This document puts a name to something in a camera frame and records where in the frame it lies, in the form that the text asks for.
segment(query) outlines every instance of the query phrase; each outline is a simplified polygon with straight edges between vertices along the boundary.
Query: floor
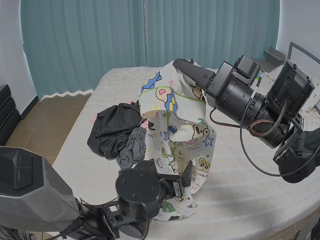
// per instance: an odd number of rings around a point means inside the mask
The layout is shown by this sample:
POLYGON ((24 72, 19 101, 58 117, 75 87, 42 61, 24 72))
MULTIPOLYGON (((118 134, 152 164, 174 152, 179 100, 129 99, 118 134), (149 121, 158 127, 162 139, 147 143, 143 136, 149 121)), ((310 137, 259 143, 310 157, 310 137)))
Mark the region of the floor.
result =
MULTIPOLYGON (((72 126, 91 94, 66 95, 44 98, 38 102, 21 121, 9 138, 6 146, 21 147, 44 156, 52 165, 66 140, 72 126)), ((313 214, 266 238, 265 240, 291 240, 301 230, 313 214)), ((51 235, 34 232, 38 240, 46 240, 51 235)))

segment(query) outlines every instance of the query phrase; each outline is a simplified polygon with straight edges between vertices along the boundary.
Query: mattress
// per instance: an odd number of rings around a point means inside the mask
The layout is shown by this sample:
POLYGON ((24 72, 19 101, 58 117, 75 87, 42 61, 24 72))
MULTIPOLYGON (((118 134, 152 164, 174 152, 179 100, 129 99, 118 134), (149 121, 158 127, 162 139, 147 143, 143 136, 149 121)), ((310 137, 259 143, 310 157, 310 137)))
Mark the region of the mattress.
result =
MULTIPOLYGON (((76 198, 102 204, 116 197, 115 181, 120 170, 116 160, 94 154, 87 146, 96 114, 118 104, 137 100, 141 86, 160 68, 134 67, 110 70, 87 101, 63 144, 54 169, 72 188, 76 198)), ((266 94, 272 81, 263 77, 259 92, 266 94)), ((206 119, 210 123, 207 105, 206 119)), ((220 111, 216 121, 233 123, 220 111)), ((246 159, 239 130, 210 123, 217 141, 208 179, 193 195, 197 211, 174 221, 153 221, 147 239, 264 239, 312 213, 320 206, 320 169, 296 184, 256 170, 246 159)), ((305 130, 316 128, 315 118, 306 118, 305 130)), ((243 132, 248 154, 262 169, 279 173, 270 149, 243 132)))

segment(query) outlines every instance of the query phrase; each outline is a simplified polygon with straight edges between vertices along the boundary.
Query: blue star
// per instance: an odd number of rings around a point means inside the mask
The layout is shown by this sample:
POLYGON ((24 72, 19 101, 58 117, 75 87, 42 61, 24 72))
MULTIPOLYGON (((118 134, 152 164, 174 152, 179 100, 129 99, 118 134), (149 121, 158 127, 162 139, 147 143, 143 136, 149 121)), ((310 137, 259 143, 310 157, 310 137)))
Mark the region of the blue star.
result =
POLYGON ((205 146, 212 146, 212 142, 214 141, 214 138, 209 138, 209 136, 206 137, 206 139, 203 141, 203 143, 205 144, 205 146))
POLYGON ((164 131, 163 133, 164 133, 164 140, 167 141, 168 140, 168 133, 166 131, 164 131))

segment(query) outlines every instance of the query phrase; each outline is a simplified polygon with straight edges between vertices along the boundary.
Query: bed sheet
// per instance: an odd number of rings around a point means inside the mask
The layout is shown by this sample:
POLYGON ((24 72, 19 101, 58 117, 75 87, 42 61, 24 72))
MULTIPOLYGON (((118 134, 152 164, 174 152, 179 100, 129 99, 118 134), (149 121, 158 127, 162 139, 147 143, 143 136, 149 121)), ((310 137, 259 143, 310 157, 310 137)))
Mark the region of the bed sheet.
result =
MULTIPOLYGON (((159 69, 112 69, 87 101, 53 165, 78 199, 98 205, 116 197, 114 185, 120 170, 116 160, 94 154, 86 144, 95 115, 120 102, 135 101, 141 86, 159 69)), ((272 81, 263 77, 259 92, 266 94, 271 85, 272 81)), ((207 106, 208 122, 211 109, 207 106)), ((213 117, 233 123, 220 111, 215 111, 213 117)), ((266 176, 247 161, 238 129, 210 125, 217 132, 217 142, 209 177, 193 195, 197 211, 184 219, 153 221, 147 239, 259 240, 294 224, 320 206, 320 169, 297 184, 266 176)), ((243 132, 243 139, 258 166, 279 173, 272 161, 274 149, 247 131, 243 132)))

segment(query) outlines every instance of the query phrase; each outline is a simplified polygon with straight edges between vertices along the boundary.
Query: teal curtain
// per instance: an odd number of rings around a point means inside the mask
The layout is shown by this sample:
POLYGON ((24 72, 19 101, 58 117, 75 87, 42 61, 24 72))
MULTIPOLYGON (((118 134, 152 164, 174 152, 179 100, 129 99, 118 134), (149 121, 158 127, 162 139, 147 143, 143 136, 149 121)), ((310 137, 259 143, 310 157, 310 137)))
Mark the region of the teal curtain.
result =
POLYGON ((23 48, 42 98, 94 89, 112 68, 262 58, 279 12, 280 0, 21 0, 23 48))
POLYGON ((144 0, 150 67, 194 58, 203 67, 262 58, 276 47, 280 0, 144 0))
POLYGON ((39 98, 94 89, 112 68, 146 66, 143 0, 21 0, 39 98))

